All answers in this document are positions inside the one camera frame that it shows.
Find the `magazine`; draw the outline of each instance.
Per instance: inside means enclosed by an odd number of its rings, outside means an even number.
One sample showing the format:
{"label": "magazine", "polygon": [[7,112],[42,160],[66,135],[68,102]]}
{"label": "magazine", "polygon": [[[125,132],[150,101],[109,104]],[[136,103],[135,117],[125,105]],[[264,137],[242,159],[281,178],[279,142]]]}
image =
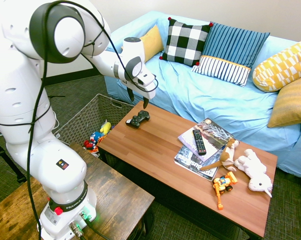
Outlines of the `magazine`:
{"label": "magazine", "polygon": [[[193,135],[193,130],[195,129],[198,129],[201,132],[202,140],[206,148],[205,155],[199,155],[197,152],[195,138]],[[232,134],[220,127],[214,121],[206,118],[178,136],[178,140],[189,148],[201,161],[205,162],[219,149],[225,146],[229,139],[233,137],[234,136]]]}
{"label": "magazine", "polygon": [[211,156],[206,161],[202,161],[189,148],[183,145],[179,150],[179,152],[177,153],[177,155],[175,156],[174,162],[186,168],[187,170],[209,181],[212,181],[216,175],[218,167],[214,167],[212,169],[208,169],[204,171],[201,171],[200,168],[217,162],[220,159],[224,147],[225,146],[219,149],[215,154],[213,154],[213,156]]}

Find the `blue striped pillow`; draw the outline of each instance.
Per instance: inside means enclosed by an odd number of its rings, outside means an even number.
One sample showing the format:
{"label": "blue striped pillow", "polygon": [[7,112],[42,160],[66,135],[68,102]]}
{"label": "blue striped pillow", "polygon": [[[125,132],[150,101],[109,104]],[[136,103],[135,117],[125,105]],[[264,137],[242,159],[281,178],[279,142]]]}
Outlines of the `blue striped pillow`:
{"label": "blue striped pillow", "polygon": [[252,68],[269,32],[261,33],[213,22],[202,55]]}
{"label": "blue striped pillow", "polygon": [[261,33],[212,22],[199,65],[192,72],[245,87],[269,32]]}

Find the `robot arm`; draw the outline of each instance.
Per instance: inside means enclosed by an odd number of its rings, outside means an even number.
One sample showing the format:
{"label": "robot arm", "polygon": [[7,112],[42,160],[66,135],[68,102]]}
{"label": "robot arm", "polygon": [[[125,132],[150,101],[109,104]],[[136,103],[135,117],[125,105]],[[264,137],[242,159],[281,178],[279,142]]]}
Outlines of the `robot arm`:
{"label": "robot arm", "polygon": [[71,222],[85,226],[81,211],[94,219],[96,194],[84,181],[85,162],[52,134],[55,117],[42,88],[41,60],[64,64],[84,54],[103,75],[131,89],[131,98],[132,90],[153,98],[155,76],[145,67],[140,40],[126,39],[120,59],[105,51],[110,29],[89,0],[1,0],[0,8],[0,131],[15,162],[29,166],[50,196],[40,215],[43,239],[64,240]]}

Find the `white stuffed bunny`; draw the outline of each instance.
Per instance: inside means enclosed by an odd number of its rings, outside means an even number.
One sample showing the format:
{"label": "white stuffed bunny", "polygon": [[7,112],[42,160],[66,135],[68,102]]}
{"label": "white stuffed bunny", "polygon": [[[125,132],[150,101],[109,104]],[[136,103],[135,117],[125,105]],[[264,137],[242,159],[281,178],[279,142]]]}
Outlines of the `white stuffed bunny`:
{"label": "white stuffed bunny", "polygon": [[272,197],[270,191],[273,184],[270,177],[266,175],[266,166],[261,163],[252,149],[246,149],[244,153],[246,156],[240,156],[234,161],[234,165],[250,177],[248,188],[252,191],[265,192]]}

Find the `throw pillow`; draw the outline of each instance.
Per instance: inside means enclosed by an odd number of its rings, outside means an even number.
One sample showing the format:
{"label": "throw pillow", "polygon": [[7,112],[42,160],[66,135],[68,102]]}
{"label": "throw pillow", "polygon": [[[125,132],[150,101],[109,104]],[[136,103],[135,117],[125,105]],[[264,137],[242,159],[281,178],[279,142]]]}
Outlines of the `throw pillow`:
{"label": "throw pillow", "polygon": [[301,123],[301,78],[283,87],[277,96],[269,128]]}
{"label": "throw pillow", "polygon": [[199,65],[192,71],[244,87],[269,32],[261,33],[216,22],[207,36]]}
{"label": "throw pillow", "polygon": [[195,65],[201,58],[209,25],[187,25],[175,19],[168,18],[168,39],[160,59]]}
{"label": "throw pillow", "polygon": [[159,28],[155,25],[144,36],[140,37],[144,45],[145,63],[154,55],[164,50]]}
{"label": "throw pillow", "polygon": [[275,92],[301,78],[301,41],[271,56],[253,72],[253,82],[264,92]]}

